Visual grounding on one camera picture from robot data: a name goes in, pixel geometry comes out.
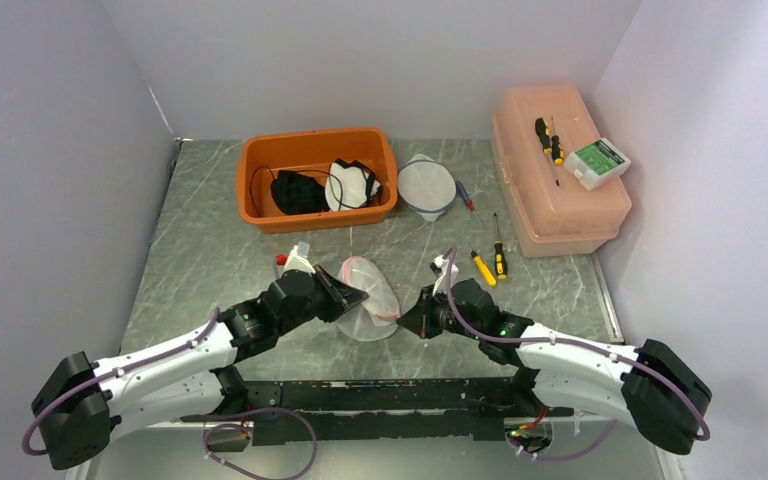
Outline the white mesh pink-zip laundry bag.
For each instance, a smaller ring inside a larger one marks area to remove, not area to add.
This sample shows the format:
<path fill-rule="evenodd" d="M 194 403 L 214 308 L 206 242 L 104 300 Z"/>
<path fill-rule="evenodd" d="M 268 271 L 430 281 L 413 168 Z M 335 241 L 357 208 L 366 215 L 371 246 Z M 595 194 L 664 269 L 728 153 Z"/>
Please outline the white mesh pink-zip laundry bag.
<path fill-rule="evenodd" d="M 346 259 L 338 279 L 368 295 L 357 308 L 336 321 L 339 330 L 348 338 L 360 342 L 384 340 L 398 328 L 401 316 L 396 296 L 380 269 L 369 259 L 352 256 Z"/>

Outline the black white bra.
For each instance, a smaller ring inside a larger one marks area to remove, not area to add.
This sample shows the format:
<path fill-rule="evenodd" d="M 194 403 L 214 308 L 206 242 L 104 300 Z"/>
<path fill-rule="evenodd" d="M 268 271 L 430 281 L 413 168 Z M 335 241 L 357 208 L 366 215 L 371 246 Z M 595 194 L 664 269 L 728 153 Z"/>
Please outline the black white bra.
<path fill-rule="evenodd" d="M 249 195 L 257 212 L 259 203 L 252 188 L 265 173 L 267 192 L 284 215 L 350 211 L 380 202 L 383 186 L 378 175 L 360 161 L 335 159 L 326 170 L 278 170 L 256 167 L 249 180 Z"/>

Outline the white mesh blue-zip laundry bag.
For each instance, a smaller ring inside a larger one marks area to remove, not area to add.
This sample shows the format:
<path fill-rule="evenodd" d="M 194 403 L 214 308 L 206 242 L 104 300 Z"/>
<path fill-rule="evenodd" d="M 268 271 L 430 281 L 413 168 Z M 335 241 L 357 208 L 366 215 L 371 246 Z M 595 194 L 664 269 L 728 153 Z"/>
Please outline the white mesh blue-zip laundry bag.
<path fill-rule="evenodd" d="M 405 205 L 426 222 L 435 222 L 455 203 L 455 179 L 425 154 L 415 154 L 398 172 L 398 193 Z"/>

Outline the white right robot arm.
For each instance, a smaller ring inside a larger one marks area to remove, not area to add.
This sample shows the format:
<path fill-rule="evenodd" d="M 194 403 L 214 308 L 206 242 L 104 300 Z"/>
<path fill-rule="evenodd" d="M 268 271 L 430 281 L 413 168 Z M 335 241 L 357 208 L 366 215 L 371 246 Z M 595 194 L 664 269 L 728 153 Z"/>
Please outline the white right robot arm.
<path fill-rule="evenodd" d="M 397 323 L 423 339 L 444 332 L 475 339 L 491 361 L 516 367 L 511 401 L 524 415 L 586 411 L 633 426 L 677 455 L 710 436 L 702 422 L 712 392 L 663 342 L 609 345 L 563 334 L 500 309 L 472 279 L 445 293 L 423 288 Z"/>

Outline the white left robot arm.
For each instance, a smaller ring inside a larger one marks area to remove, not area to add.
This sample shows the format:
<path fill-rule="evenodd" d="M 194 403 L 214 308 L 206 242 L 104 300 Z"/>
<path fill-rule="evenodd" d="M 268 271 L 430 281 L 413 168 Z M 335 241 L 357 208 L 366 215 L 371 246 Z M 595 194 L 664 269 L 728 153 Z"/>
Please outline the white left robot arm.
<path fill-rule="evenodd" d="M 97 361 L 84 352 L 69 355 L 34 398 L 22 449 L 66 470 L 150 425 L 261 411 L 264 395 L 250 392 L 237 364 L 304 323 L 333 322 L 367 298 L 320 266 L 289 270 L 257 297 L 216 309 L 206 324 L 169 341 Z"/>

